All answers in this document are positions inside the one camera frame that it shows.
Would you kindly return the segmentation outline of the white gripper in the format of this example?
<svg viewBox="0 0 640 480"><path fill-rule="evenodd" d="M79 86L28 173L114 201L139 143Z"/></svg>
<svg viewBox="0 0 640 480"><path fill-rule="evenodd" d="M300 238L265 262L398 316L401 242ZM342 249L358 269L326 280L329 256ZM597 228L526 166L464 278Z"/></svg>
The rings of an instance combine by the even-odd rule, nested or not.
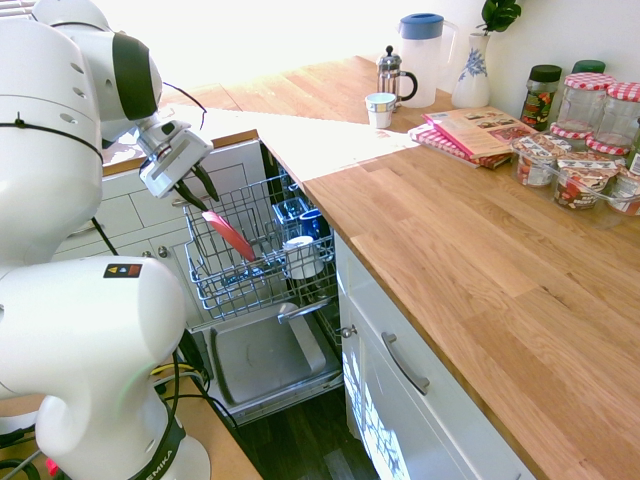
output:
<svg viewBox="0 0 640 480"><path fill-rule="evenodd" d="M146 154L146 160L139 169L139 177L154 197L163 198L174 188L187 203L202 212L208 211L204 201L180 181L192 170L208 196L215 202L219 201L209 174L199 163L213 151L211 143L190 130L181 130L173 137L160 141L142 136L138 143Z"/></svg>

